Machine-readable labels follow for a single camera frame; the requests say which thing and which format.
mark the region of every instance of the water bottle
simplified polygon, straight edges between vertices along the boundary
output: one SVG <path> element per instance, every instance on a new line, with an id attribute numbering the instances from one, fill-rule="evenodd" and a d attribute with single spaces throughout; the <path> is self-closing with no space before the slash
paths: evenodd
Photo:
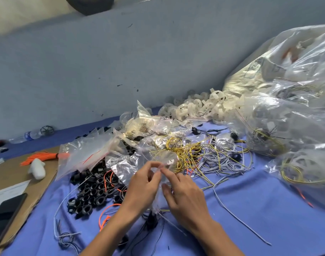
<path id="1" fill-rule="evenodd" d="M 11 144 L 19 144 L 25 141 L 32 141 L 42 136 L 49 136 L 54 133 L 54 128 L 51 126 L 43 126 L 41 129 L 35 129 L 24 133 L 21 137 L 11 138 L 8 141 Z"/>

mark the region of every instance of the right hand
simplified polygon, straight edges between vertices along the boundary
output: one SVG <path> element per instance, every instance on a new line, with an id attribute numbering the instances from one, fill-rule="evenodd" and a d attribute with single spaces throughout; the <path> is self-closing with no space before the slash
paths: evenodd
<path id="1" fill-rule="evenodd" d="M 173 189 L 174 194 L 168 185 L 162 185 L 167 204 L 177 221 L 193 235 L 205 223 L 211 225 L 213 220 L 208 212 L 204 193 L 191 177 L 182 173 L 175 175 L 165 168 L 161 172 L 170 181 Z"/>

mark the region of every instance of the phone screen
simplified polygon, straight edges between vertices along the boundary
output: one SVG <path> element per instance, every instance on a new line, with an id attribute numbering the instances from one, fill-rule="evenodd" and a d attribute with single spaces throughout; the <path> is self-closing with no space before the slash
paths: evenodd
<path id="1" fill-rule="evenodd" d="M 5 200 L 0 205 L 0 241 L 25 201 L 27 193 Z"/>

